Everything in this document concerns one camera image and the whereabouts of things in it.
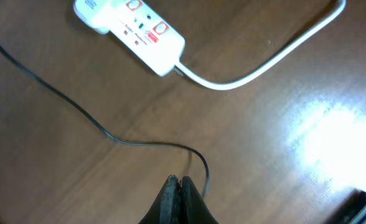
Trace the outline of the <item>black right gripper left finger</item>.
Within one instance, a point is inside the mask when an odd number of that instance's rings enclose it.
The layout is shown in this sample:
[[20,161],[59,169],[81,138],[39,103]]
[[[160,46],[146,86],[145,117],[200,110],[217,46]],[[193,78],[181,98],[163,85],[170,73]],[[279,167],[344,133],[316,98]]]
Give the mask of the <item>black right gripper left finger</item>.
[[180,185],[170,175],[139,224],[177,224],[180,219]]

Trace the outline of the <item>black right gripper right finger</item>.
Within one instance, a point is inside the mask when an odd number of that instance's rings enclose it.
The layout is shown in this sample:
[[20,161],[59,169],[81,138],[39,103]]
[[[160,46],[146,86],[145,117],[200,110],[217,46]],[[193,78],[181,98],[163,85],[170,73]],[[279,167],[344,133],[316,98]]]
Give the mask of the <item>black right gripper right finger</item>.
[[188,176],[182,179],[179,223],[218,224],[207,208],[192,179]]

